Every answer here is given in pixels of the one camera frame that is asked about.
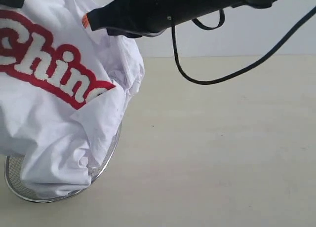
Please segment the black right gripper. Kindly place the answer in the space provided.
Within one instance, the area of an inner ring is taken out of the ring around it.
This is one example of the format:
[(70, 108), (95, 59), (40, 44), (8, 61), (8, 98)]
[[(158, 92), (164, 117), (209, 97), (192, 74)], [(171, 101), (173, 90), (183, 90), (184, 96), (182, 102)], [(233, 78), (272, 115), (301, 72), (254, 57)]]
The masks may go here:
[(226, 7), (269, 8), (277, 0), (114, 0), (87, 14), (92, 31), (155, 37), (170, 28)]

